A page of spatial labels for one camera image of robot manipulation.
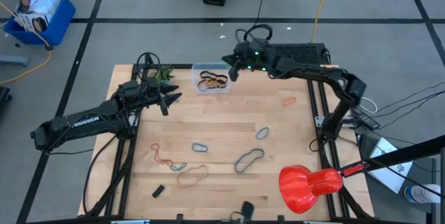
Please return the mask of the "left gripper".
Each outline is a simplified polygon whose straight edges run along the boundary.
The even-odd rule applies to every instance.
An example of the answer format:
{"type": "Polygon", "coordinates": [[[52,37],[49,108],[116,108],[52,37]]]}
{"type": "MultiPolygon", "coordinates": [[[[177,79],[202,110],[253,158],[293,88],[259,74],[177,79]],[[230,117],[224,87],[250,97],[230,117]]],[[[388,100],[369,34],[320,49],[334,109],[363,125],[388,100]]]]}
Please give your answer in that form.
{"type": "Polygon", "coordinates": [[[141,88],[143,90],[142,105],[146,108],[153,105],[165,108],[172,105],[182,96],[182,93],[165,95],[178,89],[179,86],[159,83],[156,78],[149,78],[141,85],[141,88]]]}

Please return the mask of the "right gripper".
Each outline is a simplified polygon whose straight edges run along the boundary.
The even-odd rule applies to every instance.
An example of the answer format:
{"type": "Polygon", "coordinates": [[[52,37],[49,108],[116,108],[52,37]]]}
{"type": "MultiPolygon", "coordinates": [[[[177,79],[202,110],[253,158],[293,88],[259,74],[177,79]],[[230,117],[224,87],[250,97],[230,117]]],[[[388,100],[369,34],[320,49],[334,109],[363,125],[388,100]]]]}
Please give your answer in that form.
{"type": "Polygon", "coordinates": [[[230,54],[222,57],[230,66],[239,70],[261,70],[261,45],[255,41],[243,41],[236,45],[236,55],[230,54]]]}

